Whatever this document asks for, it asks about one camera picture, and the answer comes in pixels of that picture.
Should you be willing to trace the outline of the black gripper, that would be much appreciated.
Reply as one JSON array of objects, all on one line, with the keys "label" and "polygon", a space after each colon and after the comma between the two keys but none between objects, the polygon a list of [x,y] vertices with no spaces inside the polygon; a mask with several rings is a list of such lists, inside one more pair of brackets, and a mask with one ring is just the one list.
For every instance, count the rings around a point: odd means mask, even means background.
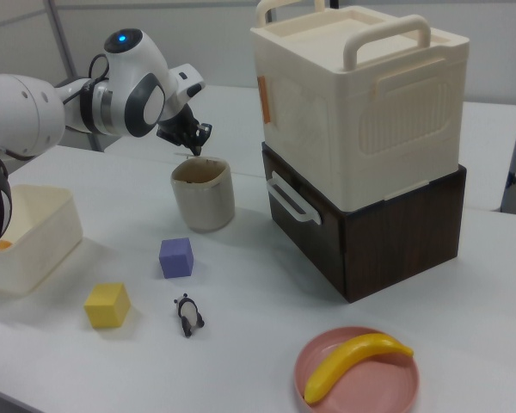
[{"label": "black gripper", "polygon": [[187,147],[194,156],[201,153],[201,140],[208,140],[212,133],[212,125],[198,124],[190,107],[183,107],[176,116],[161,120],[157,125],[157,136],[160,139],[176,146]]}]

